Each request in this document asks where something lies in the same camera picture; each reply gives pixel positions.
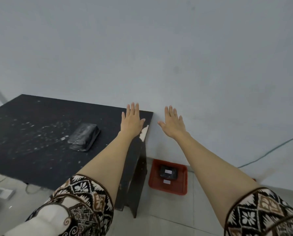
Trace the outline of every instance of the forearm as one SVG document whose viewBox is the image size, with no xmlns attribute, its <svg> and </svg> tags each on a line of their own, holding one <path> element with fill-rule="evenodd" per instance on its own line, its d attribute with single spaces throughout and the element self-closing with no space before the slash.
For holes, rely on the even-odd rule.
<svg viewBox="0 0 293 236">
<path fill-rule="evenodd" d="M 231 206 L 241 196 L 259 187 L 258 183 L 206 149 L 189 133 L 179 135 L 176 141 L 224 227 Z"/>
<path fill-rule="evenodd" d="M 78 174 L 86 175 L 101 183 L 115 203 L 126 155 L 132 138 L 122 134 L 88 162 Z"/>
</svg>

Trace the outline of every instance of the hand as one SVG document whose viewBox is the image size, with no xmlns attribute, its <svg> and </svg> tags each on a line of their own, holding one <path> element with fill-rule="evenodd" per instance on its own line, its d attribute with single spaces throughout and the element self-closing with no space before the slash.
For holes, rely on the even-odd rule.
<svg viewBox="0 0 293 236">
<path fill-rule="evenodd" d="M 165 123 L 159 121 L 158 124 L 169 137 L 176 139 L 180 134 L 186 133 L 186 127 L 183 121 L 183 117 L 180 115 L 178 118 L 177 110 L 172 106 L 165 107 Z"/>
<path fill-rule="evenodd" d="M 121 119 L 121 125 L 120 125 L 120 132 L 129 138 L 131 140 L 137 136 L 143 127 L 143 124 L 145 122 L 145 118 L 140 120 L 140 113 L 139 113 L 139 104 L 137 103 L 134 108 L 134 103 L 130 105 L 127 105 L 127 113 L 125 115 L 124 112 L 122 112 L 122 119 Z"/>
</svg>

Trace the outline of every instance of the person's right arm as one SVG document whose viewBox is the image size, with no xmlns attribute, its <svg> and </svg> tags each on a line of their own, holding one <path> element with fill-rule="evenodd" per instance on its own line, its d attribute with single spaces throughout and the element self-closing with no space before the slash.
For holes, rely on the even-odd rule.
<svg viewBox="0 0 293 236">
<path fill-rule="evenodd" d="M 186 131 L 176 109 L 165 107 L 165 123 L 159 121 L 166 135 L 176 140 L 224 227 L 231 206 L 246 193 L 260 187 L 238 168 L 219 158 L 198 143 Z"/>
</svg>

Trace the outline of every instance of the red basket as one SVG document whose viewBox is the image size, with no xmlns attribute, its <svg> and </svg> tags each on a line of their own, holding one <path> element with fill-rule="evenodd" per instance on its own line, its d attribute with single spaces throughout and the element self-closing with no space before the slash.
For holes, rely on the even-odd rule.
<svg viewBox="0 0 293 236">
<path fill-rule="evenodd" d="M 178 178 L 176 180 L 170 180 L 170 184 L 164 183 L 165 179 L 160 177 L 161 165 L 177 168 Z M 161 190 L 178 195 L 185 195 L 187 194 L 188 186 L 188 169 L 184 165 L 154 159 L 149 178 L 149 186 L 156 190 Z"/>
</svg>

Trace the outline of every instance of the black package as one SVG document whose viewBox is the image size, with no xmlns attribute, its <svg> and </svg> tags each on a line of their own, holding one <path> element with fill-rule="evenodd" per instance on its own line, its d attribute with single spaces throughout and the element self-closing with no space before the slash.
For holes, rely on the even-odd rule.
<svg viewBox="0 0 293 236">
<path fill-rule="evenodd" d="M 88 151 L 99 133 L 100 129 L 96 124 L 82 123 L 68 140 L 68 143 L 71 144 L 70 149 L 82 152 Z"/>
<path fill-rule="evenodd" d="M 160 177 L 169 179 L 169 180 L 176 180 L 178 177 L 178 169 L 175 167 L 168 167 L 165 165 L 161 165 Z"/>
</svg>

